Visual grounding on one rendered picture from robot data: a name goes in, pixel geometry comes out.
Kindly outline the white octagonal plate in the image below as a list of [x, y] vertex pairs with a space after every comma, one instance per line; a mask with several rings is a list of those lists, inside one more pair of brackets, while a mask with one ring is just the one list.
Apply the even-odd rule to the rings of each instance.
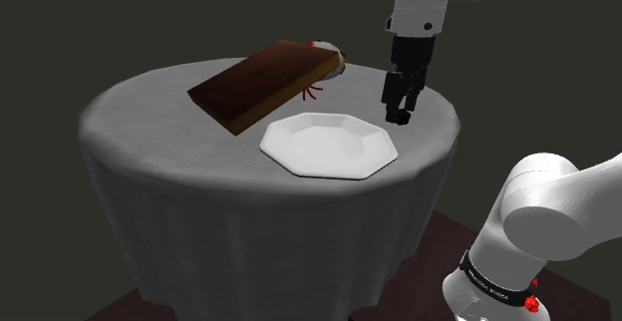
[[344, 114], [301, 113], [271, 123], [261, 151], [304, 177], [366, 179], [399, 154], [384, 129]]

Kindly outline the brown wooden board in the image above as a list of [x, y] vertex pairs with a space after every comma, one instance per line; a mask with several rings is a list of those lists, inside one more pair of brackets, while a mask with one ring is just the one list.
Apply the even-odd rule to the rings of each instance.
[[338, 66], [334, 51], [279, 40], [187, 93], [237, 136]]

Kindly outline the white and red chicken figure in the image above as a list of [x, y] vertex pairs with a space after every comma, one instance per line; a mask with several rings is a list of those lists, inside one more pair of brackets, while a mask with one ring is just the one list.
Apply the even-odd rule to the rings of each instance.
[[[336, 52], [338, 54], [339, 66], [337, 68], [335, 68], [334, 70], [332, 70], [327, 75], [325, 75], [322, 78], [322, 81], [333, 79], [333, 78], [337, 77], [338, 75], [341, 75], [341, 74], [344, 73], [344, 71], [346, 69], [345, 61], [346, 61], [347, 55], [344, 52], [342, 52], [336, 45], [334, 45], [334, 44], [332, 44], [330, 42], [327, 42], [327, 41], [322, 41], [322, 40], [309, 41], [309, 42], [306, 43], [306, 45], [310, 46], [310, 47], [331, 50], [331, 51], [334, 51], [334, 52]], [[312, 98], [313, 100], [316, 99], [316, 97], [311, 93], [311, 90], [322, 91], [322, 88], [316, 88], [314, 86], [308, 86], [307, 88], [305, 88], [302, 91], [302, 100], [303, 101], [305, 101], [308, 97]]]

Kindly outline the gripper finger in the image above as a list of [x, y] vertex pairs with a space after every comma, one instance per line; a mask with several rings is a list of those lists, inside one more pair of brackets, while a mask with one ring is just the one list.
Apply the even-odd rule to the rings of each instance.
[[409, 122], [411, 114], [406, 109], [400, 108], [409, 89], [401, 73], [388, 72], [386, 74], [381, 102], [386, 106], [385, 120], [388, 123], [403, 126]]
[[425, 87], [425, 80], [422, 78], [409, 78], [405, 82], [407, 92], [405, 95], [405, 109], [409, 112], [415, 110], [420, 92]]

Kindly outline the round table with grey cloth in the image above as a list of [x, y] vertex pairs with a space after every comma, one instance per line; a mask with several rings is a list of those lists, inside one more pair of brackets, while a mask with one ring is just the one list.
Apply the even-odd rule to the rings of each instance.
[[95, 97], [79, 144], [143, 299], [177, 321], [346, 321], [416, 252], [461, 124], [426, 89], [398, 157], [364, 180], [291, 174], [188, 96], [227, 59], [157, 69]]

